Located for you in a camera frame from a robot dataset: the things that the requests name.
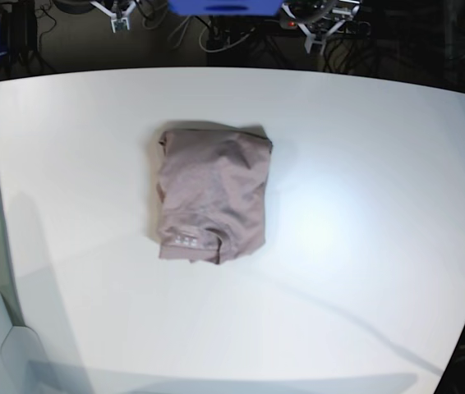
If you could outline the mauve t-shirt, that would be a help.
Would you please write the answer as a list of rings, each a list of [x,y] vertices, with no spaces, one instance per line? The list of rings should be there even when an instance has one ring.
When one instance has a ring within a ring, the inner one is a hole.
[[[264,245],[273,144],[261,126],[173,126],[159,145],[161,259],[221,264]]]

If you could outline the blue box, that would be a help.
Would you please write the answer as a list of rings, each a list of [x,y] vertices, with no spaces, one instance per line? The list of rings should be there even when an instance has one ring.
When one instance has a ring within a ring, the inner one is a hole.
[[[171,0],[180,16],[273,16],[283,0]]]

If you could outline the black power strip red switch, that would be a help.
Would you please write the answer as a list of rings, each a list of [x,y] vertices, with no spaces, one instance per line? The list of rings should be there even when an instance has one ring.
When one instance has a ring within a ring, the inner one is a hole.
[[[355,16],[343,16],[329,14],[312,24],[298,24],[289,16],[281,15],[279,23],[283,29],[297,30],[306,37],[319,39],[324,35],[356,34],[368,36],[371,34],[371,24],[368,21],[360,21]]]

